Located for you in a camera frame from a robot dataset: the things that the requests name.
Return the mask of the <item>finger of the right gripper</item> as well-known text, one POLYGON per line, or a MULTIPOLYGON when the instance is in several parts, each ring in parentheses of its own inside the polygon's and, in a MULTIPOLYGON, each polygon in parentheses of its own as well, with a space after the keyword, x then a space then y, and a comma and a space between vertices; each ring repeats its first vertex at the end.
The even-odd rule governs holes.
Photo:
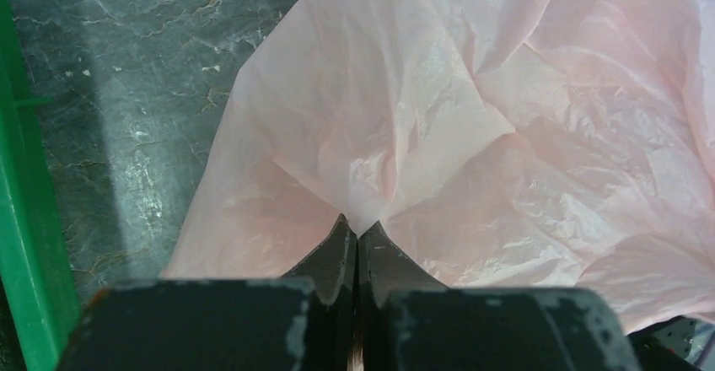
POLYGON ((628 335, 641 370, 714 370, 714 325, 677 316, 628 335))

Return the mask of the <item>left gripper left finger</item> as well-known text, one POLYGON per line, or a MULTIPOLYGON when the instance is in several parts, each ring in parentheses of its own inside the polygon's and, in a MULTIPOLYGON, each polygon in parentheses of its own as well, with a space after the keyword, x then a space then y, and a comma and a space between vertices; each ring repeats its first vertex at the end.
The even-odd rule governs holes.
POLYGON ((98 293, 60 370, 344 370, 355 234, 339 217, 277 278, 145 280, 98 293))

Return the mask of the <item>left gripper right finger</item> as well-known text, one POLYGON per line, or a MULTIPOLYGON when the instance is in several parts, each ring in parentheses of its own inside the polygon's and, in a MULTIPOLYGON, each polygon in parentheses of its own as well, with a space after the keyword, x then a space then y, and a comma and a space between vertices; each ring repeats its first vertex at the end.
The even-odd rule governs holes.
POLYGON ((637 370, 615 313, 581 288, 449 288, 376 223, 358 241, 367 370, 637 370))

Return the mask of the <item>pink plastic bag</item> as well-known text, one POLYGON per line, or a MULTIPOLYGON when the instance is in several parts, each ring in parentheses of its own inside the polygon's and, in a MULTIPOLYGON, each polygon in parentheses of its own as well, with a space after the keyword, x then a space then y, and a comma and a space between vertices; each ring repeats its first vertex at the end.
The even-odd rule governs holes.
POLYGON ((299 0, 240 68, 169 278, 344 215, 450 286, 714 317, 714 0, 299 0))

